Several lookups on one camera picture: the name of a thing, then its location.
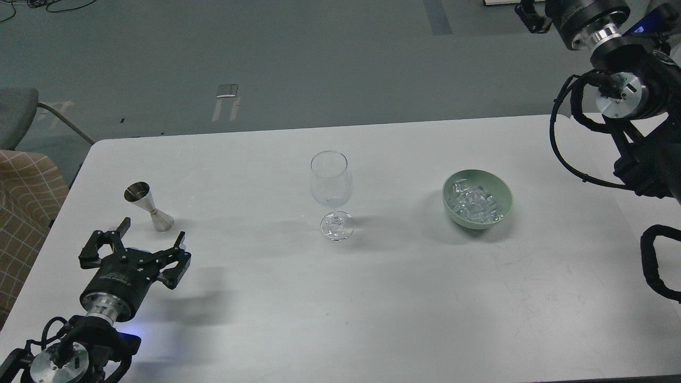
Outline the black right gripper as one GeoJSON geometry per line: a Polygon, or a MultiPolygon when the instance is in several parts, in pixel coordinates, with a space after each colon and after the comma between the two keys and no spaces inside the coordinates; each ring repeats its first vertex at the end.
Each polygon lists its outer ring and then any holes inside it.
{"type": "Polygon", "coordinates": [[[546,15],[535,8],[535,1],[520,1],[514,12],[531,34],[546,34],[551,25],[559,32],[564,45],[572,51],[582,49],[581,32],[599,20],[617,27],[630,15],[625,1],[546,1],[546,15]]]}

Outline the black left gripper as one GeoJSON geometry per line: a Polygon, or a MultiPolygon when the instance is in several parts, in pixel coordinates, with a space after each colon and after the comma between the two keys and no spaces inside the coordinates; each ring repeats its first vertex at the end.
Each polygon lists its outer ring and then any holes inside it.
{"type": "Polygon", "coordinates": [[[126,249],[122,238],[130,225],[131,218],[125,217],[114,230],[93,231],[78,255],[81,269],[96,271],[80,296],[88,317],[108,323],[132,320],[154,282],[176,289],[189,269],[192,255],[182,247],[185,232],[178,234],[172,247],[152,254],[126,249]],[[102,258],[99,250],[104,245],[112,254],[102,258]]]}

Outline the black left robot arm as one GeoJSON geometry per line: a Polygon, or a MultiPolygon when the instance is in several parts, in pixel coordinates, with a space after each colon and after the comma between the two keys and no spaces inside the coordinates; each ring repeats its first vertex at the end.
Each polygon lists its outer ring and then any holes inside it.
{"type": "Polygon", "coordinates": [[[78,260],[96,272],[79,301],[85,315],[51,318],[39,339],[28,339],[2,363],[2,382],[118,382],[130,369],[141,338],[116,330],[138,313],[149,289],[160,282],[177,288],[190,266],[180,232],[168,249],[147,252],[126,247],[131,221],[114,230],[95,230],[78,260]]]}

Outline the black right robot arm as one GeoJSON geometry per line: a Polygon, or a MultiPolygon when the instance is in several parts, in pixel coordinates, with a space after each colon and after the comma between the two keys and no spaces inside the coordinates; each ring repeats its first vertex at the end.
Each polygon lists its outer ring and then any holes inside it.
{"type": "Polygon", "coordinates": [[[547,1],[544,15],[521,1],[514,10],[529,32],[554,27],[569,50],[591,54],[591,71],[570,76],[553,102],[550,143],[562,166],[586,184],[679,199],[679,65],[668,44],[679,33],[679,10],[662,3],[625,32],[624,1],[547,1]],[[555,122],[565,99],[579,124],[612,138],[619,184],[577,170],[560,153],[555,122]]]}

